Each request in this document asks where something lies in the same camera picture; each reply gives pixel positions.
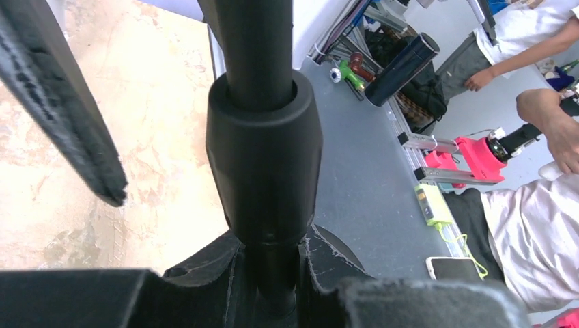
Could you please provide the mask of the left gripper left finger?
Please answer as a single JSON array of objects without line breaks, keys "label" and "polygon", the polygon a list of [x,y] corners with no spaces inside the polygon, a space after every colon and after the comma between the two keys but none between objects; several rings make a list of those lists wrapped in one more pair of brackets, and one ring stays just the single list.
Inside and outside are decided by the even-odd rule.
[{"label": "left gripper left finger", "polygon": [[239,240],[225,233],[157,275],[148,269],[1,273],[2,327],[243,327]]}]

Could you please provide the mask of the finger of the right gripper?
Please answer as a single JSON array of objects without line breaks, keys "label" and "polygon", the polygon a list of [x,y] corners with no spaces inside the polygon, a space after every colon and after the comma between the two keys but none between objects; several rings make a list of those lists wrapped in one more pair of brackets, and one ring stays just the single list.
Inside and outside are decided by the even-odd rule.
[{"label": "finger of the right gripper", "polygon": [[85,184],[122,206],[119,154],[46,1],[1,2],[1,80]]}]

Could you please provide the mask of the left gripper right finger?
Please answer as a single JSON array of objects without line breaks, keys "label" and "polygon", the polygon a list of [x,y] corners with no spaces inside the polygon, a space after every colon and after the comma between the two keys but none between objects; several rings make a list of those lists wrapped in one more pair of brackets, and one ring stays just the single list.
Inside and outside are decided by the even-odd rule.
[{"label": "left gripper right finger", "polygon": [[496,282],[376,279],[311,226],[299,245],[299,327],[530,327]]}]

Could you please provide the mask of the black round-base mic stand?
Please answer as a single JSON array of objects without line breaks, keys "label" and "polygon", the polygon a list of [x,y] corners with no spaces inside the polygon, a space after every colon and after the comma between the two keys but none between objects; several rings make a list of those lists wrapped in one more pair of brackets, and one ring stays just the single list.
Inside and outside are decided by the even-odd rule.
[{"label": "black round-base mic stand", "polygon": [[323,136],[313,88],[292,67],[291,1],[201,1],[225,72],[208,96],[206,151],[228,231],[207,266],[203,327],[346,327],[337,290],[363,276],[315,225]]}]

